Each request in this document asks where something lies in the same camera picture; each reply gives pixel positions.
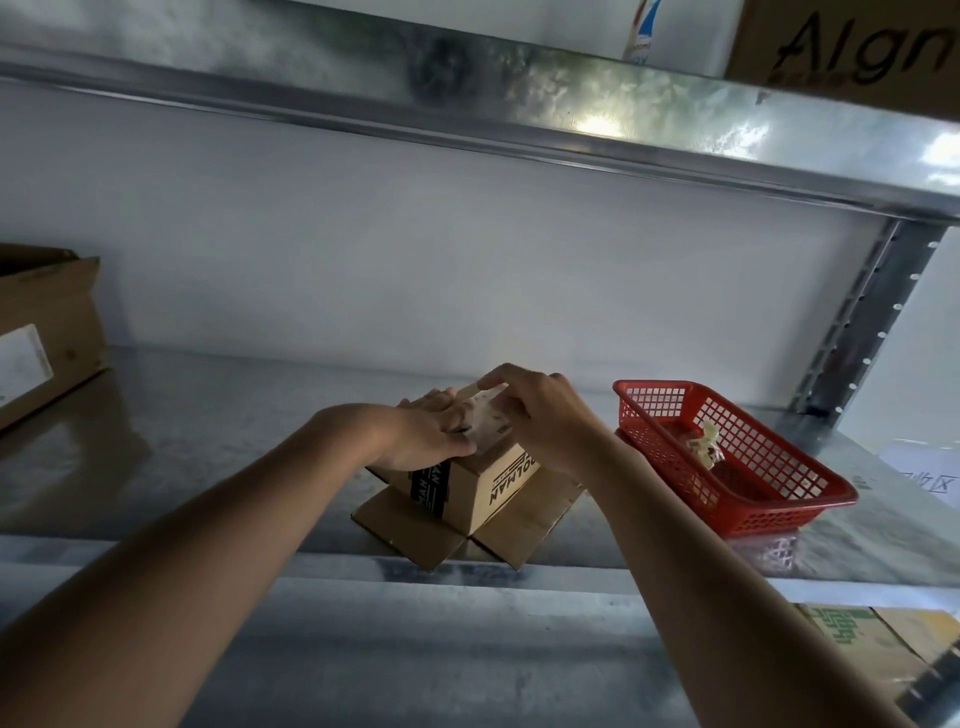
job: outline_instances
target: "white wall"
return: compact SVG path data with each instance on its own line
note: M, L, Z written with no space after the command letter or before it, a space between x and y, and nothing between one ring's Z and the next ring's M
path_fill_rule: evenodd
M0 239L104 258L109 338L786 404L878 222L0 84Z
M640 0L307 0L619 59ZM661 0L648 63L722 76L743 0Z
M960 441L960 231L930 261L840 429L879 452L894 439Z

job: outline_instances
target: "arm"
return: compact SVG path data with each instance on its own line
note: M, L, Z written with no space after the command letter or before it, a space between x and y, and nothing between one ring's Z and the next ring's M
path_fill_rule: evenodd
M241 473L80 571L0 635L0 716L175 726L233 635L354 471L470 454L452 395L318 413Z
M560 375L504 365L481 388L518 441L585 485L704 728L913 725L620 442Z

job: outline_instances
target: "cardboard box with label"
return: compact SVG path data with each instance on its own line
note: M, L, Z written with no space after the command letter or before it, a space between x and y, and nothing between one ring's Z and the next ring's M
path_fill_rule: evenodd
M0 243L0 429L104 369L98 258Z
M726 77L960 120L960 5L746 0Z
M797 607L909 716L960 676L960 622L947 612L827 604Z
M473 385L457 398L476 395ZM541 468L509 428L496 435L488 448L426 470L371 468L388 487L353 519L424 570L435 569L467 538L519 569L582 489Z

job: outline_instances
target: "person's right hand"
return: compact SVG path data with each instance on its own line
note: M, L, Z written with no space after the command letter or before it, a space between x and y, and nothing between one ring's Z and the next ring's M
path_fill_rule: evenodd
M550 470L581 480L618 442L563 375L501 364L477 382L480 389L500 384L508 386L492 406L506 415L524 449Z

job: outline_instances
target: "item in basket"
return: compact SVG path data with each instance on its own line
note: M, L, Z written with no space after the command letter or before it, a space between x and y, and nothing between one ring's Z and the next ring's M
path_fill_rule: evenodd
M686 441L686 446L696 456L707 470L724 459L717 440L720 438L720 427L713 420L704 420L704 436Z
M493 398L506 388L506 384L501 384L478 392L468 400L470 408L462 431L468 440L476 443L477 453L486 452L510 431L507 418L491 406Z

